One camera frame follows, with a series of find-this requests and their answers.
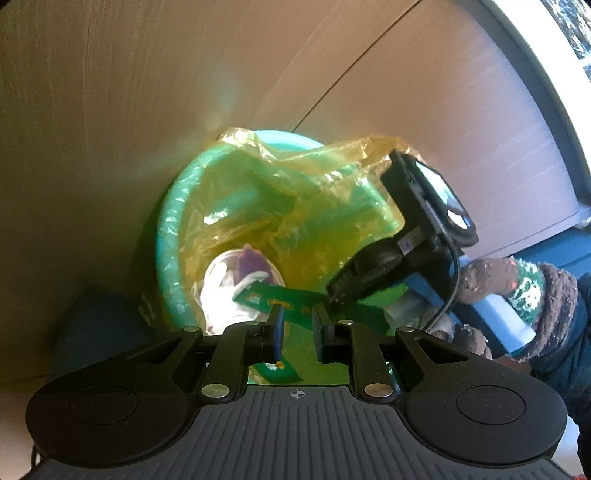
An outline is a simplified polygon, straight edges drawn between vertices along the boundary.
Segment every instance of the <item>wood grain surface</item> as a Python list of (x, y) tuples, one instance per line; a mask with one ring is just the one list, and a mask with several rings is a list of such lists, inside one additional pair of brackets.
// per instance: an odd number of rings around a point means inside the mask
[(158, 202), (179, 170), (227, 127), (294, 128), (416, 1), (12, 0), (0, 361), (38, 353), (37, 373), (85, 289), (153, 292)]
[(475, 220), (473, 256), (510, 254), (506, 246), (542, 240), (540, 232), (577, 212), (527, 88), (453, 0), (421, 1), (296, 131), (326, 143), (370, 132), (403, 137), (445, 175)]

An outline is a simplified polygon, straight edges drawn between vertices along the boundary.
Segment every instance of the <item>black cable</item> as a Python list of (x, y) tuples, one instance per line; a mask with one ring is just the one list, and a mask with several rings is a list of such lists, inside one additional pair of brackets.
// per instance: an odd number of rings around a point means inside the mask
[(453, 248), (451, 240), (444, 235), (444, 238), (447, 242), (447, 246), (449, 248), (450, 253), (452, 254), (452, 261), (453, 261), (453, 290), (452, 294), (449, 295), (447, 301), (441, 305), (441, 308), (437, 311), (433, 318), (429, 320), (425, 326), (421, 329), (423, 332), (427, 332), (435, 325), (443, 315), (451, 308), (452, 304), (454, 303), (457, 295), (457, 291), (460, 289), (460, 260), (457, 256), (457, 251)]

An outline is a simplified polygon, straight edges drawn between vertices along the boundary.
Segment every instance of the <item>teal bucket rim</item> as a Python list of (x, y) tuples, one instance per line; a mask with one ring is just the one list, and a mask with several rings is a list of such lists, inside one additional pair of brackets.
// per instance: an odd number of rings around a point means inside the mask
[[(271, 146), (290, 145), (294, 151), (313, 150), (324, 145), (303, 135), (280, 130), (257, 130), (260, 139)], [(156, 231), (156, 273), (164, 305), (171, 321), (179, 328), (197, 325), (187, 301), (178, 261), (178, 234), (184, 207), (203, 169), (216, 161), (223, 150), (210, 147), (201, 152), (181, 171), (164, 198)]]

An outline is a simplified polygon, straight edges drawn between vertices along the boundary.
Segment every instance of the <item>white floor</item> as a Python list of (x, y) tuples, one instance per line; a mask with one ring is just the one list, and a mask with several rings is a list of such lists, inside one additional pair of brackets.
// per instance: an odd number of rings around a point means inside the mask
[(577, 455), (577, 438), (579, 438), (579, 427), (569, 417), (566, 430), (552, 460), (571, 476), (583, 474), (583, 468)]

